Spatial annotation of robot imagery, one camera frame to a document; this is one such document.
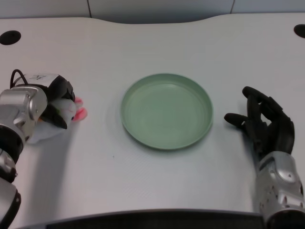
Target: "wall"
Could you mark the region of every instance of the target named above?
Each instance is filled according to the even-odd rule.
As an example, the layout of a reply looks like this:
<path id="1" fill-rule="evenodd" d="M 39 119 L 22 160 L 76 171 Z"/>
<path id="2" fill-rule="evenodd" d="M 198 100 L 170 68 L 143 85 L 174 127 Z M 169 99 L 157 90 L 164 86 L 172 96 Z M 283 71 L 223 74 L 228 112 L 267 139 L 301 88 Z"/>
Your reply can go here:
<path id="1" fill-rule="evenodd" d="M 305 0 L 0 0 L 0 18 L 92 16 L 120 23 L 172 23 L 231 12 L 305 12 Z"/>

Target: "black circular hole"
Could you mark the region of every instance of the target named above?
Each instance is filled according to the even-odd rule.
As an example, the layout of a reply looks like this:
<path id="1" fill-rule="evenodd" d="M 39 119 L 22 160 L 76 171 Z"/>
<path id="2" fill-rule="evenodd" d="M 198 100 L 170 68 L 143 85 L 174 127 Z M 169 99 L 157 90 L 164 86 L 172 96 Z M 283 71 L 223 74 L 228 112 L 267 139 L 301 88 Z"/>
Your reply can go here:
<path id="1" fill-rule="evenodd" d="M 305 38 L 305 25 L 304 24 L 296 25 L 294 28 L 294 31 L 295 31 L 296 35 L 298 35 L 299 37 Z"/>
<path id="2" fill-rule="evenodd" d="M 11 45 L 17 43 L 21 38 L 21 33 L 18 31 L 7 31 L 0 36 L 0 44 Z"/>

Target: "stuffed bunny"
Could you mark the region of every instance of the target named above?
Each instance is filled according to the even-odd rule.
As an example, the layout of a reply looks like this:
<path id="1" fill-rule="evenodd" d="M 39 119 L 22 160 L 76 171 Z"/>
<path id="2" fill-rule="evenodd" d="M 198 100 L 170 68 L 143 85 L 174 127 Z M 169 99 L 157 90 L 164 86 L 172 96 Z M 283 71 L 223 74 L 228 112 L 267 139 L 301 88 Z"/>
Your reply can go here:
<path id="1" fill-rule="evenodd" d="M 87 116 L 87 110 L 82 107 L 83 102 L 81 98 L 76 97 L 75 102 L 70 99 L 57 99 L 52 101 L 51 104 L 58 110 L 59 115 L 63 117 L 68 128 L 71 122 L 80 121 Z M 39 120 L 32 137 L 27 142 L 35 144 L 40 140 L 56 136 L 64 131 L 65 129 Z"/>

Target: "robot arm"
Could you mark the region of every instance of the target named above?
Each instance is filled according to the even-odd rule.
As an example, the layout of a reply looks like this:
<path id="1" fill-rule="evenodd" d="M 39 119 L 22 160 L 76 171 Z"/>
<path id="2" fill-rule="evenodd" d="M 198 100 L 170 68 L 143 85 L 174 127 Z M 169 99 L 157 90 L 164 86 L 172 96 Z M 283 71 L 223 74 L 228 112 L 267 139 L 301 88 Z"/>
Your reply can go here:
<path id="1" fill-rule="evenodd" d="M 253 142 L 260 162 L 256 202 L 268 229 L 304 229 L 303 187 L 291 156 L 294 124 L 271 97 L 245 87 L 248 116 L 226 114 L 224 119 L 241 129 Z M 261 114 L 271 121 L 261 120 Z"/>
<path id="2" fill-rule="evenodd" d="M 48 104 L 44 91 L 36 86 L 20 86 L 0 94 L 0 228 L 8 228 L 15 218 L 21 196 L 13 184 L 16 163 L 35 124 Z"/>
<path id="3" fill-rule="evenodd" d="M 15 73 L 20 78 L 14 82 Z M 67 124 L 50 102 L 60 98 L 75 101 L 71 84 L 62 76 L 26 76 L 14 70 L 10 89 L 0 94 L 0 229 L 7 229 L 19 210 L 21 196 L 12 182 L 19 155 L 38 119 L 66 129 Z"/>

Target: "table surface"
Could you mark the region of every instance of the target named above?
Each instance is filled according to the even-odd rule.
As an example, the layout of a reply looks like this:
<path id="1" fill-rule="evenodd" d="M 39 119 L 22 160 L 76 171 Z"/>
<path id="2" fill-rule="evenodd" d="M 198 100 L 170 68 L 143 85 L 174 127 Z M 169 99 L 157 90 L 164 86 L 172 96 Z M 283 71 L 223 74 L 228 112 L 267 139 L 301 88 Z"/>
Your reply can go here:
<path id="1" fill-rule="evenodd" d="M 0 20 L 0 91 L 11 72 L 58 73 L 84 100 L 88 117 L 61 136 L 26 146 L 14 185 L 22 196 L 12 228 L 147 208 L 253 211 L 255 169 L 242 133 L 224 121 L 246 114 L 245 86 L 272 96 L 295 124 L 305 182 L 305 13 L 235 14 L 181 24 L 128 25 L 87 18 Z M 162 152 L 136 143 L 120 121 L 127 88 L 176 73 L 198 82 L 214 106 L 198 144 Z"/>

